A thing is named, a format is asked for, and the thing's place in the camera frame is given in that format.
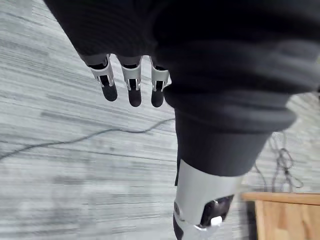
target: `robotic hand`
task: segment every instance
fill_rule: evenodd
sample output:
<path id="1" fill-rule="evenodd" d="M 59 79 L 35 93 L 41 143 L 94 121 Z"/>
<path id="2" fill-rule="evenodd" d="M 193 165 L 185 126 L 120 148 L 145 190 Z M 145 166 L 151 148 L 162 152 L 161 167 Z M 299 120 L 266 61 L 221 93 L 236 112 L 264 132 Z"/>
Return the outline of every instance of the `robotic hand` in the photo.
<path id="1" fill-rule="evenodd" d="M 93 58 L 81 58 L 90 67 L 94 78 L 100 83 L 108 101 L 117 99 L 110 55 L 101 64 L 89 64 Z M 118 56 L 128 89 L 129 102 L 133 107 L 141 104 L 141 58 Z M 168 83 L 169 71 L 151 61 L 152 96 L 154 107 L 164 101 L 163 90 Z M 177 186 L 173 211 L 173 229 L 177 240 L 209 238 L 225 220 L 233 196 L 242 176 L 218 176 L 191 166 L 181 159 L 178 163 Z"/>
<path id="2" fill-rule="evenodd" d="M 320 85 L 319 1 L 44 1 L 107 100 L 117 99 L 110 54 L 134 107 L 151 56 L 151 102 L 165 96 L 175 111 L 174 232 L 210 237 L 268 137 L 294 122 L 290 97 Z"/>

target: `wooden cabinet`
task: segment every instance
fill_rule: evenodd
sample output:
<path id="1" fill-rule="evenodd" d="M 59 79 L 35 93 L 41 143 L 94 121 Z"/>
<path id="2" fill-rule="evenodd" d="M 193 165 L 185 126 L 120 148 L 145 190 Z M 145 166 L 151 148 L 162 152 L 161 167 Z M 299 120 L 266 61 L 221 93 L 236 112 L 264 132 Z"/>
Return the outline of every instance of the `wooden cabinet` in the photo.
<path id="1" fill-rule="evenodd" d="M 320 240 L 320 194 L 247 192 L 258 240 Z"/>

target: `black cable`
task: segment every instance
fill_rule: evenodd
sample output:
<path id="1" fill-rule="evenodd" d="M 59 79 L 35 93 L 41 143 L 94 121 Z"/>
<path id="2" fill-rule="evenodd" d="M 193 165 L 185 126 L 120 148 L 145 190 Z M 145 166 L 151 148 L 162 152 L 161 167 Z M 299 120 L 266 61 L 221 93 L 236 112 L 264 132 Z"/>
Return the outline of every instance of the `black cable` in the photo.
<path id="1" fill-rule="evenodd" d="M 34 145 L 27 145 L 27 146 L 25 146 L 25 147 L 23 147 L 21 149 L 14 150 L 12 152 L 9 152 L 9 153 L 7 153 L 5 155 L 0 156 L 0 161 L 2 161 L 5 158 L 8 158 L 10 156 L 16 155 L 18 153 L 28 151 L 30 149 L 43 148 L 43 147 L 48 147 L 48 146 L 53 146 L 53 145 L 74 144 L 74 143 L 78 143 L 78 142 L 90 139 L 92 137 L 95 137 L 95 136 L 98 136 L 98 135 L 101 135 L 101 134 L 105 134 L 105 133 L 110 133 L 110 132 L 124 132 L 124 133 L 129 133 L 129 134 L 145 134 L 145 133 L 157 128 L 158 126 L 160 126 L 160 125 L 162 125 L 162 124 L 164 124 L 166 122 L 173 121 L 173 120 L 175 120 L 175 119 L 174 118 L 170 118 L 170 119 L 162 120 L 162 121 L 156 123 L 155 125 L 149 127 L 146 130 L 134 131 L 134 130 L 130 130 L 130 129 L 111 128 L 111 129 L 105 129 L 105 130 L 102 130 L 102 131 L 94 132 L 94 133 L 92 133 L 90 135 L 83 136 L 83 137 L 80 137 L 80 138 L 76 138 L 74 140 L 54 141 L 54 142 L 40 143 L 40 144 L 34 144 Z"/>
<path id="2" fill-rule="evenodd" d="M 275 173 L 272 178 L 271 190 L 272 190 L 272 192 L 276 191 L 277 177 L 279 175 L 280 170 L 282 170 L 283 174 L 285 176 L 285 179 L 281 183 L 281 186 L 280 186 L 281 191 L 282 192 L 284 191 L 284 185 L 287 183 L 289 185 L 290 192 L 293 192 L 294 188 L 296 188 L 296 189 L 302 188 L 304 186 L 304 183 L 300 179 L 298 179 L 297 177 L 293 176 L 290 173 L 290 169 L 295 165 L 295 161 L 291 157 L 289 151 L 286 149 L 287 135 L 284 132 L 281 132 L 281 134 L 282 134 L 282 147 L 279 147 L 278 141 L 276 140 L 274 134 L 271 135 L 271 137 L 269 138 L 269 141 L 268 141 L 270 148 L 273 150 L 273 152 L 275 152 L 278 155 L 278 157 L 276 159 Z M 261 178 L 263 179 L 264 191 L 267 192 L 268 185 L 267 185 L 267 182 L 266 182 L 264 175 L 258 169 L 257 164 L 254 164 L 254 167 L 255 167 L 256 171 L 260 174 Z"/>
<path id="3" fill-rule="evenodd" d="M 258 168 L 257 166 L 257 163 L 255 162 L 254 163 L 254 168 L 255 170 L 258 172 L 258 174 L 260 174 L 262 180 L 263 180 L 263 191 L 264 192 L 268 192 L 268 184 L 267 184 L 267 181 L 265 179 L 265 176 L 262 174 L 262 172 L 260 171 L 260 169 Z"/>

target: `black sweater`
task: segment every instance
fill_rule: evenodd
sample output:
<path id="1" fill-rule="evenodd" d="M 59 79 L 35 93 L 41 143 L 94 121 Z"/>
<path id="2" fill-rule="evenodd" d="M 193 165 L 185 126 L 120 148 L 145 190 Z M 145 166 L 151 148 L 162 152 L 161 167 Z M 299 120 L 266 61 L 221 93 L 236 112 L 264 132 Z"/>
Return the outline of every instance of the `black sweater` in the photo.
<path id="1" fill-rule="evenodd" d="M 83 56 L 151 55 L 170 72 L 178 161 L 218 176 L 253 166 L 320 85 L 317 0 L 45 0 Z"/>

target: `gray carpet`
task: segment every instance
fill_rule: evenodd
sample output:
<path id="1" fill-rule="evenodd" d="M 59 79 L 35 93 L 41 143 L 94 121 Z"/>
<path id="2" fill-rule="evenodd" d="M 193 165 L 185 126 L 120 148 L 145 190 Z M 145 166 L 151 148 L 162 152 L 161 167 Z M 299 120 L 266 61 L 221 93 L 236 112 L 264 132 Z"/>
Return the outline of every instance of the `gray carpet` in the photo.
<path id="1" fill-rule="evenodd" d="M 0 155 L 28 145 L 69 141 L 110 128 L 143 130 L 174 116 L 151 105 L 151 66 L 142 62 L 142 105 L 130 106 L 121 67 L 111 56 L 118 100 L 107 102 L 90 70 L 41 0 L 0 3 Z M 312 94 L 289 107 L 286 131 L 300 192 L 320 192 L 320 105 Z M 1 240 L 174 240 L 177 139 L 174 122 L 146 134 L 109 132 L 33 148 L 0 162 Z M 276 155 L 266 144 L 257 166 L 271 185 Z M 276 183 L 280 191 L 283 174 Z M 253 169 L 240 191 L 263 191 Z M 254 236 L 239 196 L 212 239 Z"/>

